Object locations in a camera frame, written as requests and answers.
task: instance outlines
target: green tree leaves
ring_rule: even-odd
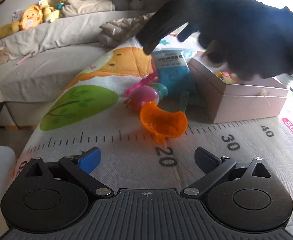
[[[40,123],[42,131],[79,122],[109,109],[118,101],[117,93],[99,86],[82,85],[66,91]]]

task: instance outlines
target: orange plastic toy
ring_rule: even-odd
[[[183,112],[163,111],[155,102],[146,103],[141,108],[140,121],[144,128],[155,136],[159,144],[165,144],[165,138],[183,135],[187,128],[187,118]]]

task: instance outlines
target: silver bolt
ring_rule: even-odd
[[[195,196],[195,195],[198,195],[200,193],[199,190],[197,188],[194,188],[194,187],[188,187],[183,192],[184,192],[184,194],[187,194],[189,196]]]
[[[98,188],[95,193],[99,196],[107,196],[111,194],[111,190],[105,187]]]

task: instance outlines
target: gloved hand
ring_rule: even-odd
[[[178,36],[195,30],[205,49],[219,44],[220,60],[243,80],[293,73],[293,12],[255,0],[171,0],[150,19],[137,39],[150,54],[171,31],[189,23]]]

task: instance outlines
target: blue plastic package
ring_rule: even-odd
[[[162,49],[152,52],[152,60],[159,83],[168,89],[168,97],[179,98],[182,92],[196,94],[194,78],[187,63],[196,51],[186,49]]]

